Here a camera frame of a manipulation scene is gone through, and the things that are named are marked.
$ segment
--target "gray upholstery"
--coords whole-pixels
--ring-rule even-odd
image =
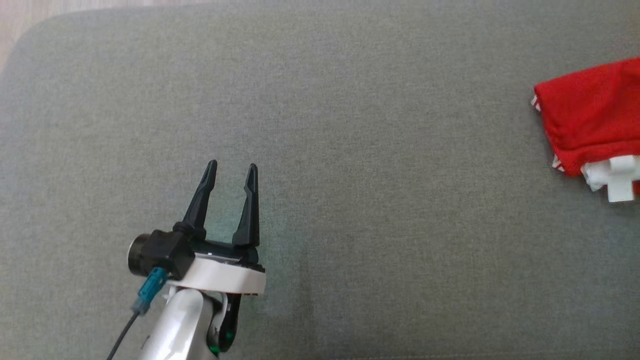
[[[640,2],[211,4],[77,13],[0,80],[0,348],[100,359],[218,159],[261,181],[267,295],[227,359],[640,357],[640,207],[551,169],[532,86],[635,56]],[[135,359],[162,310],[134,324]]]

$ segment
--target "red garment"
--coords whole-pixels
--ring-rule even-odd
[[[585,163],[640,155],[640,58],[574,72],[534,91],[567,175],[581,175]]]

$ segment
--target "teal connector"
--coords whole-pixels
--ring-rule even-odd
[[[151,274],[149,274],[145,283],[140,290],[138,290],[138,299],[131,306],[133,312],[144,316],[144,314],[149,311],[154,297],[160,292],[168,279],[169,276],[163,268],[155,267],[151,270]]]

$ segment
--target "black cable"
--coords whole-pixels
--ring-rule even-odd
[[[131,319],[129,319],[129,322],[124,327],[124,329],[122,329],[122,332],[120,333],[120,337],[116,340],[116,343],[113,345],[113,348],[111,349],[111,353],[109,354],[109,356],[107,356],[107,360],[113,360],[113,356],[116,354],[116,351],[118,350],[118,347],[122,342],[122,339],[124,339],[124,336],[127,334],[127,331],[129,331],[129,328],[131,327],[131,325],[133,325],[133,322],[136,321],[136,319],[138,318],[138,315],[140,315],[139,311],[133,312],[133,316],[131,317]]]

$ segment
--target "folded red towel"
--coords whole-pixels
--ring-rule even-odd
[[[585,163],[640,155],[640,58],[574,72],[534,87],[547,138],[569,176]]]

